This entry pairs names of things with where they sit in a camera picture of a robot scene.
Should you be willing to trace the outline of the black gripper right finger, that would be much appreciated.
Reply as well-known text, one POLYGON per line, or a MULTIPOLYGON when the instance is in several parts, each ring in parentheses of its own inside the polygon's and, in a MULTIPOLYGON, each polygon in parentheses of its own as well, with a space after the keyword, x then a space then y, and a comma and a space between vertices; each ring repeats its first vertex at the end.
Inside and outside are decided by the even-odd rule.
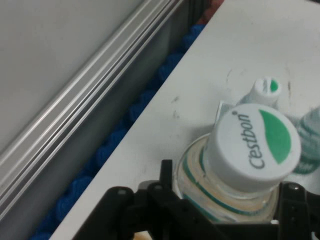
POLYGON ((272 240, 312 240, 320 234, 320 196, 298 183, 284 182, 274 219, 277 225, 272 240))

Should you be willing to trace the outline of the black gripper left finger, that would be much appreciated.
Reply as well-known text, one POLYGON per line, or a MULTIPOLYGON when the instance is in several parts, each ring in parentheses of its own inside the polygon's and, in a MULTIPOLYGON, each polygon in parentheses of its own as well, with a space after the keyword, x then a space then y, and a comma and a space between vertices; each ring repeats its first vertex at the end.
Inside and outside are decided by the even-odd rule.
POLYGON ((131 240, 148 231, 154 240, 214 240, 212 224, 173 192, 172 171, 172 160, 162 160, 159 180, 146 188, 108 189, 89 216, 87 239, 131 240))

